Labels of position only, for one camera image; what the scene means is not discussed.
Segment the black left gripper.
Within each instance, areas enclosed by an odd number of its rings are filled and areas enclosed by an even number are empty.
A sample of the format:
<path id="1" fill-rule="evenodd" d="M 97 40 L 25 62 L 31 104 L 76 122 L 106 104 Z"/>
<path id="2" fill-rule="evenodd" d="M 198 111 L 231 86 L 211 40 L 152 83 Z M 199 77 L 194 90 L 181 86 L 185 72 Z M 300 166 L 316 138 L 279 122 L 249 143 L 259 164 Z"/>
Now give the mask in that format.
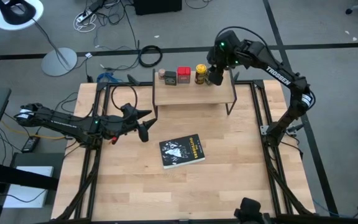
<path id="1" fill-rule="evenodd" d="M 122 125 L 122 130 L 124 133 L 126 134 L 129 131 L 137 131 L 140 140 L 142 142 L 147 142 L 149 140 L 148 130 L 155 124 L 157 118 L 143 121 L 142 123 L 139 123 L 138 119 L 149 115 L 152 110 L 138 110 L 130 103 L 126 103 L 121 107 L 121 111 L 124 115 L 124 121 Z"/>

